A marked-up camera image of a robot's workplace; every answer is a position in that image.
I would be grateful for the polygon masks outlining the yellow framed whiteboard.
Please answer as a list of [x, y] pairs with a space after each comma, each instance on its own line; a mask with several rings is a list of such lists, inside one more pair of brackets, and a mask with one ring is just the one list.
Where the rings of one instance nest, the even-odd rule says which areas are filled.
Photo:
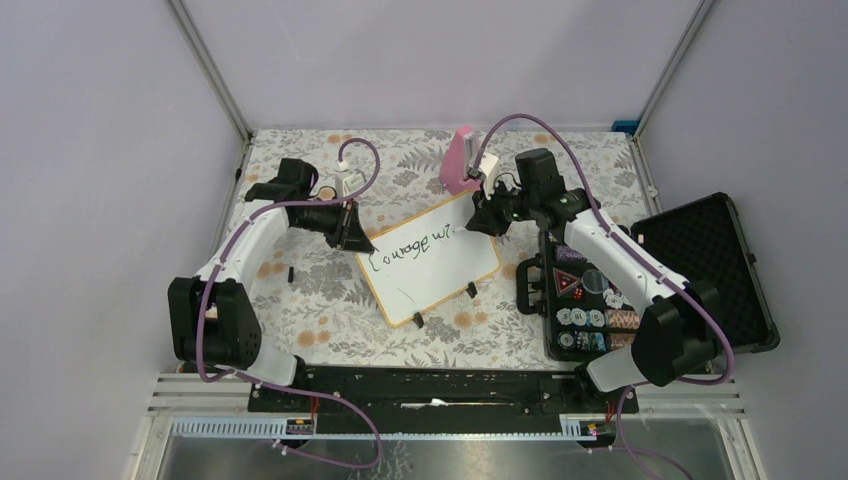
[[374, 252], [356, 255], [389, 326], [412, 321], [500, 269], [492, 237], [452, 234], [472, 216], [472, 195], [464, 192], [410, 217], [372, 239]]

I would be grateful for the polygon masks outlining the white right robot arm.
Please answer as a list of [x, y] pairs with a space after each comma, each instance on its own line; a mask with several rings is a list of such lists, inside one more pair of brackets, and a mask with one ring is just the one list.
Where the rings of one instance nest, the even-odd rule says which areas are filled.
[[726, 369], [713, 382], [730, 380], [736, 358], [713, 315], [720, 303], [716, 289], [688, 280], [649, 255], [613, 224], [587, 183], [566, 189], [549, 150], [524, 152], [515, 162], [519, 182], [508, 188], [498, 178], [497, 159], [477, 154], [469, 174], [481, 189], [473, 196], [467, 230], [501, 236], [512, 223], [532, 220], [586, 257], [641, 317], [631, 345], [583, 365], [586, 377], [573, 386], [577, 405], [597, 412], [621, 387], [694, 383], [691, 372], [719, 354], [726, 357]]

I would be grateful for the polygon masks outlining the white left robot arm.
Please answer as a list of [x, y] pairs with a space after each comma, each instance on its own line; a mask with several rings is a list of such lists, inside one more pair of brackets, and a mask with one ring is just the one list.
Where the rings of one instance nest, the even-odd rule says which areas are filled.
[[299, 360], [264, 341], [249, 298], [251, 285], [277, 240], [288, 230], [320, 233], [329, 247], [371, 253], [355, 199], [319, 200], [317, 169], [298, 159], [281, 161], [277, 175], [245, 195], [239, 225], [192, 277], [177, 277], [167, 299], [177, 359], [232, 370], [272, 383], [272, 398], [288, 411], [309, 401], [310, 385], [297, 374]]

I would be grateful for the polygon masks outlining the floral table mat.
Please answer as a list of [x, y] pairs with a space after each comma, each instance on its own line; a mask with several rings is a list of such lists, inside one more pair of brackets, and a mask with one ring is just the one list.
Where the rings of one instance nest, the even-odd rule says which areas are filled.
[[[516, 222], [500, 237], [469, 232], [469, 194], [450, 194], [439, 169], [447, 130], [262, 130], [227, 239], [198, 275], [240, 282], [261, 345], [307, 363], [560, 370], [546, 351], [544, 321], [516, 304], [516, 269], [538, 251], [538, 228]], [[321, 233], [284, 224], [250, 188], [298, 159], [319, 174], [315, 191], [344, 178], [370, 184], [358, 197], [372, 254], [330, 246]]]

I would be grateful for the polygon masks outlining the triangular all-in button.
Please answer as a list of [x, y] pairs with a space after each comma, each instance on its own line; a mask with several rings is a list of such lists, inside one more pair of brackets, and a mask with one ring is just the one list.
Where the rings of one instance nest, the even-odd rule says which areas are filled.
[[581, 279], [565, 270], [554, 267], [552, 273], [558, 297], [569, 294], [580, 285]]

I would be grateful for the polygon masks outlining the blue corner bracket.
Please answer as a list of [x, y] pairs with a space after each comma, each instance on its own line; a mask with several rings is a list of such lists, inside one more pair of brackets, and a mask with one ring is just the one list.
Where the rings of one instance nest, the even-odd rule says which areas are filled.
[[638, 120], [616, 120], [611, 125], [611, 131], [633, 136], [636, 134], [639, 126], [640, 122]]

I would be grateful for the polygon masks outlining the black mounting base plate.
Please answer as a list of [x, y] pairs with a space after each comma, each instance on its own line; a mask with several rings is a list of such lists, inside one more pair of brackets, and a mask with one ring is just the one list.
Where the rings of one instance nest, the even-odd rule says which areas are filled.
[[322, 394], [318, 403], [261, 387], [250, 396], [251, 413], [303, 414], [320, 434], [367, 434], [360, 408], [382, 435], [554, 434], [563, 415], [605, 419], [622, 402], [639, 410], [634, 393], [593, 393], [571, 372], [459, 370], [307, 365], [298, 389]]

